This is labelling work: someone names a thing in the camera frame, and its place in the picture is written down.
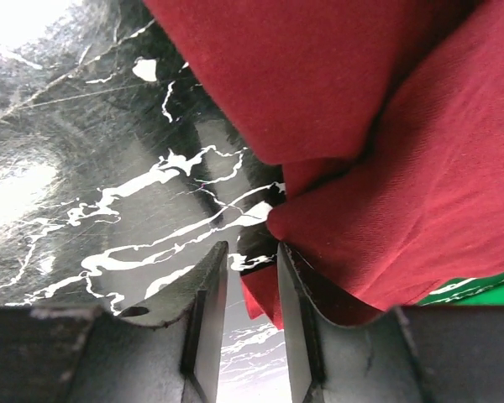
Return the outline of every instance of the red garment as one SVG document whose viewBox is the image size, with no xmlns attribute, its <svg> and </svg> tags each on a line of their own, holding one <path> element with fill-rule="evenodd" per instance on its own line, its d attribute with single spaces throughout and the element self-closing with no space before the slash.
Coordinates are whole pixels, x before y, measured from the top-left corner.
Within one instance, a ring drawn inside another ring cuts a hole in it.
<svg viewBox="0 0 504 403">
<path fill-rule="evenodd" d="M 504 0 L 146 3 L 283 165 L 268 226 L 318 271 L 380 309 L 504 271 Z M 243 282 L 280 326 L 276 270 Z"/>
</svg>

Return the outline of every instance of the marble countertop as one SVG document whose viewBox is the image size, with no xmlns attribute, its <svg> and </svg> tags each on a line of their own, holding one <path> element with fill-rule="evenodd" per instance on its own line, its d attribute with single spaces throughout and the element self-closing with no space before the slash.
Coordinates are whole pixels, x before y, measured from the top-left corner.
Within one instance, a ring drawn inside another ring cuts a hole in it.
<svg viewBox="0 0 504 403">
<path fill-rule="evenodd" d="M 119 313 L 227 240 L 218 401 L 290 401 L 237 273 L 273 260 L 283 197 L 140 1 L 0 2 L 0 305 Z"/>
</svg>

